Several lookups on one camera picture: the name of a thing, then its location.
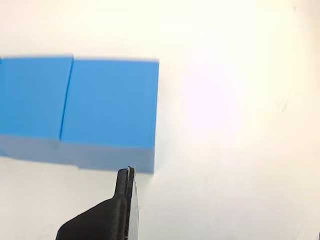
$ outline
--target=blue foam block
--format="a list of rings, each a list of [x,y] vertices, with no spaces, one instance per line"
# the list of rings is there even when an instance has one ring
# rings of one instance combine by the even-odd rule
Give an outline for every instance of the blue foam block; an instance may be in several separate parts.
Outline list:
[[[57,155],[72,57],[4,58],[0,148],[10,157],[63,162]]]
[[[153,172],[159,63],[76,59],[62,152],[82,168]]]

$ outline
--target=white surface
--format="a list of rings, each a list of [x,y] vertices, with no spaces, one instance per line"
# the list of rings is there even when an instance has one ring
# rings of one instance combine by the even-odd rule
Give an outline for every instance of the white surface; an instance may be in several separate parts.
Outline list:
[[[0,55],[160,58],[155,174],[137,175],[139,240],[313,240],[317,2],[1,1]],[[55,239],[115,180],[1,158],[0,238]]]

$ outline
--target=blue cube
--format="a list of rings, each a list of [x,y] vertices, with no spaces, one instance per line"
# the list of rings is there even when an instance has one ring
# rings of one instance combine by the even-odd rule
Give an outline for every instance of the blue cube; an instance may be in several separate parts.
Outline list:
[[[159,62],[75,59],[61,152],[81,168],[154,171]]]
[[[0,148],[6,155],[66,163],[58,148],[72,64],[72,56],[1,61]]]

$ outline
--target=blue block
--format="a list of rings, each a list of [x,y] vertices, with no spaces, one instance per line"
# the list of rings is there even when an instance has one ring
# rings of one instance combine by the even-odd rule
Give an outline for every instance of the blue block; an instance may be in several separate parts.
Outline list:
[[[153,172],[159,63],[76,59],[61,151],[81,168]]]
[[[0,148],[10,157],[65,163],[57,149],[73,57],[4,58]]]

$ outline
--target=white background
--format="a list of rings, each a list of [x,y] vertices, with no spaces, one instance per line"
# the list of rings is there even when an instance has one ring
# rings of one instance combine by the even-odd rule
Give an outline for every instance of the white background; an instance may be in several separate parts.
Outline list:
[[[0,55],[160,59],[155,173],[137,175],[139,240],[313,240],[317,2],[2,0]],[[115,181],[0,158],[0,238],[54,240]]]

